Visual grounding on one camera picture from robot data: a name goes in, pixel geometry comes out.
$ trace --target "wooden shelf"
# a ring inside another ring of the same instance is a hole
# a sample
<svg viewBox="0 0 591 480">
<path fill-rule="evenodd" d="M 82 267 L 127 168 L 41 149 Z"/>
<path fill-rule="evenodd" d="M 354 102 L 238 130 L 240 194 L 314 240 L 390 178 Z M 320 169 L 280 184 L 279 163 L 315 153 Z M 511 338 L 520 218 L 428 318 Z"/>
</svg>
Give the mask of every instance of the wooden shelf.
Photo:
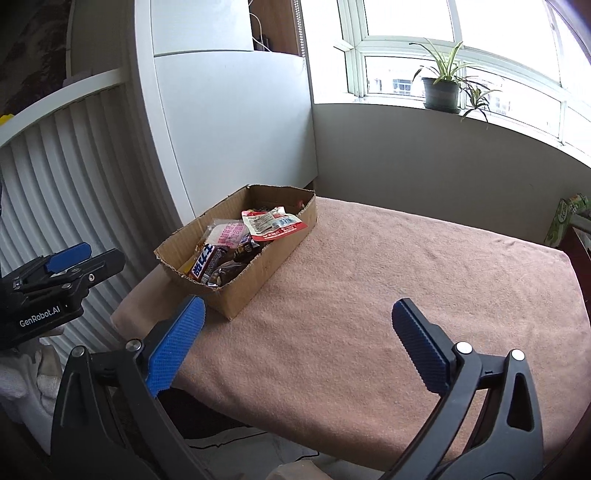
<svg viewBox="0 0 591 480">
<path fill-rule="evenodd" d="M 272 51 L 302 55 L 294 0 L 252 0 L 250 10 L 261 21 Z M 259 38 L 259 24 L 252 15 L 251 25 L 252 36 Z"/>
</svg>

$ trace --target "metal screw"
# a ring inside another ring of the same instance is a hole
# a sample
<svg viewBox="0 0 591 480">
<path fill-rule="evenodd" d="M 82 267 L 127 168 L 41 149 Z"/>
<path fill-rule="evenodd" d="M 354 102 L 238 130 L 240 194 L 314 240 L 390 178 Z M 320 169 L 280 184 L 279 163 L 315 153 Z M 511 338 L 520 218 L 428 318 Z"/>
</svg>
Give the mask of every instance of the metal screw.
<svg viewBox="0 0 591 480">
<path fill-rule="evenodd" d="M 525 353 L 523 353 L 521 350 L 518 350 L 518 349 L 512 350 L 511 356 L 519 362 L 521 362 L 522 360 L 525 359 Z"/>
<path fill-rule="evenodd" d="M 456 343 L 456 350 L 464 355 L 472 353 L 472 345 L 468 342 L 458 342 Z"/>
<path fill-rule="evenodd" d="M 86 349 L 82 345 L 75 346 L 72 349 L 72 356 L 75 356 L 75 357 L 82 356 L 82 355 L 84 355 L 85 350 Z"/>
<path fill-rule="evenodd" d="M 140 348 L 142 348 L 142 342 L 138 339 L 130 340 L 125 344 L 125 349 L 128 352 L 137 352 Z"/>
</svg>

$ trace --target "gray flower pot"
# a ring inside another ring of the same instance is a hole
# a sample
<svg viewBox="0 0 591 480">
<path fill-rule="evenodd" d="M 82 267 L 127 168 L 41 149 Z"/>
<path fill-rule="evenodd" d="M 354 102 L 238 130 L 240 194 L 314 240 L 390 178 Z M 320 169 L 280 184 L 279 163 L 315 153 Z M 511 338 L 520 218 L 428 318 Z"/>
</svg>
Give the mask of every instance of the gray flower pot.
<svg viewBox="0 0 591 480">
<path fill-rule="evenodd" d="M 457 107 L 457 98 L 460 93 L 460 86 L 456 82 L 424 78 L 425 85 L 425 108 L 439 110 L 440 112 L 460 113 Z"/>
</svg>

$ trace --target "yellow object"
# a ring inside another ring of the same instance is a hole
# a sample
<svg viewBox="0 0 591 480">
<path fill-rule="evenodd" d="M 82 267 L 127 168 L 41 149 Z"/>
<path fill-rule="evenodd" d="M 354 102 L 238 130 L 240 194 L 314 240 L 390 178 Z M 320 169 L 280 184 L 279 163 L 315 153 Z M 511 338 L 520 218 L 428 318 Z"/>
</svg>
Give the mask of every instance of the yellow object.
<svg viewBox="0 0 591 480">
<path fill-rule="evenodd" d="M 4 125 L 6 122 L 8 122 L 14 115 L 9 113 L 8 115 L 2 115 L 0 116 L 0 125 Z"/>
</svg>

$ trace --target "spider plant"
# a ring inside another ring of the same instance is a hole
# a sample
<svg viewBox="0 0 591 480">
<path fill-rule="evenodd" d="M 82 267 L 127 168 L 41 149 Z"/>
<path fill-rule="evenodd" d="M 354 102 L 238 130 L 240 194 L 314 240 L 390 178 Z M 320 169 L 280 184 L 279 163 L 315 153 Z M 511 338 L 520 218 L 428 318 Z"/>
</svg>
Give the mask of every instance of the spider plant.
<svg viewBox="0 0 591 480">
<path fill-rule="evenodd" d="M 435 60 L 437 68 L 421 65 L 421 67 L 414 74 L 413 82 L 415 81 L 419 73 L 421 73 L 424 69 L 427 69 L 436 75 L 435 82 L 433 82 L 434 85 L 440 82 L 441 80 L 454 82 L 457 83 L 459 86 L 462 86 L 462 83 L 466 83 L 466 78 L 461 76 L 459 72 L 462 68 L 471 66 L 472 64 L 467 62 L 455 61 L 457 51 L 460 50 L 460 48 L 462 48 L 463 42 L 458 42 L 452 48 L 449 55 L 446 56 L 444 53 L 439 52 L 438 49 L 435 48 L 435 45 L 433 45 L 431 40 L 429 40 L 428 38 L 425 38 L 425 40 L 428 41 L 431 48 L 427 47 L 426 45 L 423 45 L 422 43 L 415 42 L 410 42 L 409 45 L 418 45 L 427 50 L 429 52 L 429 55 L 431 55 L 433 57 L 433 60 Z"/>
<path fill-rule="evenodd" d="M 485 110 L 488 110 L 489 112 L 491 111 L 488 95 L 491 92 L 500 92 L 500 90 L 487 90 L 486 88 L 482 90 L 480 87 L 484 87 L 484 85 L 471 80 L 465 81 L 465 87 L 462 88 L 462 90 L 464 90 L 464 92 L 466 92 L 468 95 L 470 108 L 462 115 L 462 120 L 464 120 L 466 115 L 470 112 L 478 110 L 480 113 L 482 113 L 482 115 L 484 115 L 486 123 L 488 123 L 488 118 L 486 117 L 485 113 Z"/>
</svg>

